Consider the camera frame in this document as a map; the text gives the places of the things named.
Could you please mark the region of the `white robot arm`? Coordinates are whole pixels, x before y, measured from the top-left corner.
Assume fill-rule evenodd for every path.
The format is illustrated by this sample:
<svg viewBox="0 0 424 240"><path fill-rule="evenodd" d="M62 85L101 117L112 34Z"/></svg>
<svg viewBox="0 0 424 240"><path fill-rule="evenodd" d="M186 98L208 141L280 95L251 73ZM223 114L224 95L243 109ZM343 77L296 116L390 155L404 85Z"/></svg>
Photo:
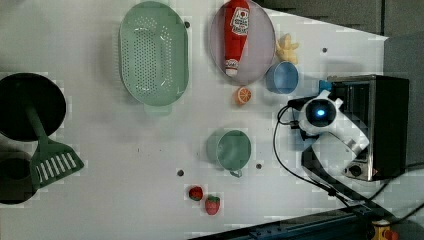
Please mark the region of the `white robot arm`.
<svg viewBox="0 0 424 240"><path fill-rule="evenodd" d="M341 99L331 100L323 90L307 101L299 113L299 127L308 136L318 139L302 152L305 170L317 176L345 174L348 166L365 150L367 135L339 108Z"/></svg>

